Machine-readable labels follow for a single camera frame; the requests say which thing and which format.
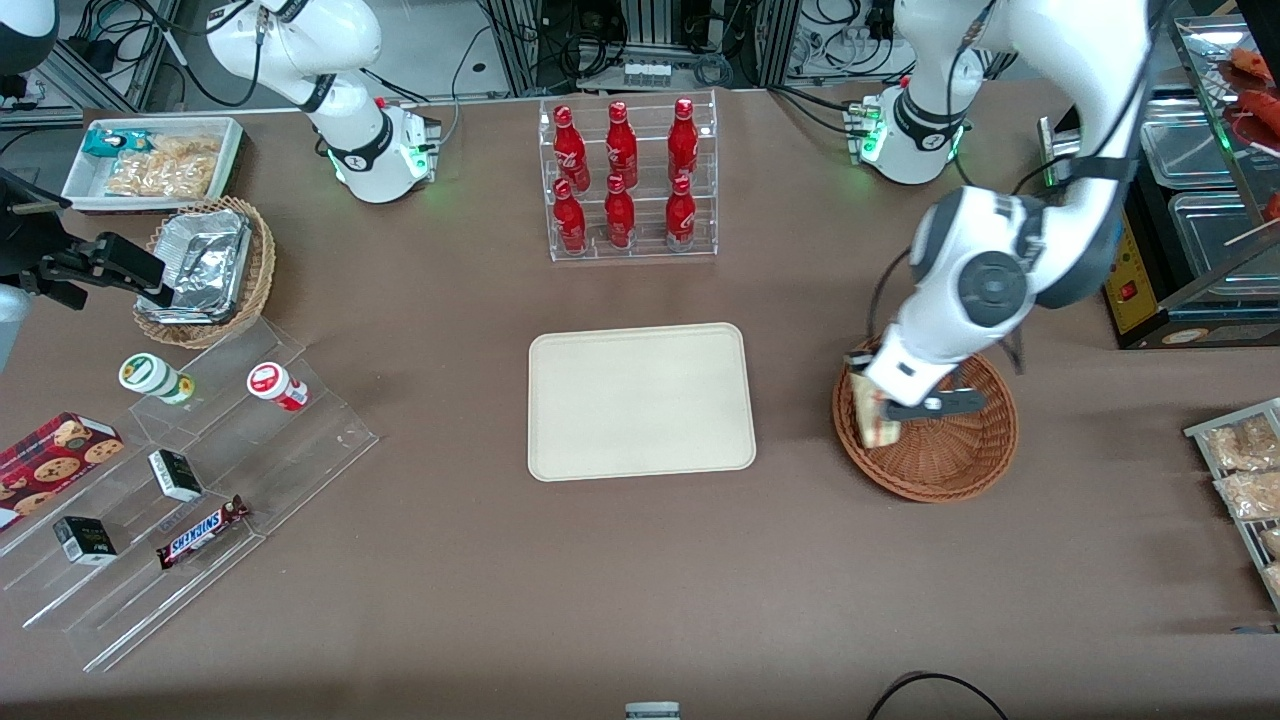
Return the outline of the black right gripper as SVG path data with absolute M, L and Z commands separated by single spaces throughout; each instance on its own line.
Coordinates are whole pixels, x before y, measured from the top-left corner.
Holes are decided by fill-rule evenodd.
M 77 246 L 45 254 L 18 273 L 18 288 L 28 296 L 51 299 L 69 309 L 83 309 L 88 292 L 81 283 L 125 290 L 138 296 L 165 299 L 165 263 L 116 233 L 101 233 L 93 241 L 92 258 Z

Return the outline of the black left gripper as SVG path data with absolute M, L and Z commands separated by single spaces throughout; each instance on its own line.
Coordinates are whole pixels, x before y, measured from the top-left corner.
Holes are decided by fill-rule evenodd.
M 850 375 L 865 378 L 874 360 L 874 350 L 854 350 L 846 355 L 846 372 Z M 943 374 L 925 398 L 929 401 L 934 398 L 937 401 L 986 401 L 986 393 L 968 379 L 964 365 L 956 365 Z M 879 414 L 884 421 L 901 421 L 902 410 L 904 407 L 892 400 L 884 400 L 879 404 Z

